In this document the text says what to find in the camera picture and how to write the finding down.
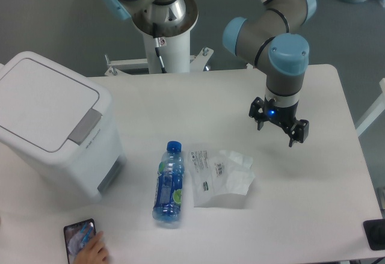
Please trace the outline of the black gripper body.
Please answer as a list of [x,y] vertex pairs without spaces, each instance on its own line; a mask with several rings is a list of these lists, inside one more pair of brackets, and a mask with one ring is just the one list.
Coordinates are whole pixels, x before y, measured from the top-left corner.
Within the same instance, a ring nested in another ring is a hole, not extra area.
[[261,119],[280,127],[289,138],[296,135],[296,143],[303,143],[309,134],[309,121],[296,118],[297,107],[298,102],[288,107],[278,107],[272,99],[257,97],[251,103],[248,115],[255,121]]

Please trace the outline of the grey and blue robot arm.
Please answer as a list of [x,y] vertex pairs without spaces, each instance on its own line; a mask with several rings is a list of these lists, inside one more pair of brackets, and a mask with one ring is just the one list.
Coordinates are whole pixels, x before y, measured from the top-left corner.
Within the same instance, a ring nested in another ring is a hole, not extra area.
[[[150,73],[191,70],[190,31],[199,12],[195,0],[103,0],[120,20],[131,19],[143,35]],[[280,127],[290,143],[302,143],[309,122],[296,118],[309,64],[309,44],[296,34],[316,11],[316,0],[261,0],[265,12],[258,20],[232,19],[224,29],[223,46],[266,75],[263,98],[256,98],[249,115],[262,128]]]

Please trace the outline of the person's hand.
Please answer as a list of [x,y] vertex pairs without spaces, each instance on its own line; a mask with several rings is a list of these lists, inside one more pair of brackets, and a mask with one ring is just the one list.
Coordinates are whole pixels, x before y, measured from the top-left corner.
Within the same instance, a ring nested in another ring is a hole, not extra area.
[[96,233],[75,257],[74,264],[109,263],[109,251],[103,241],[103,231]]

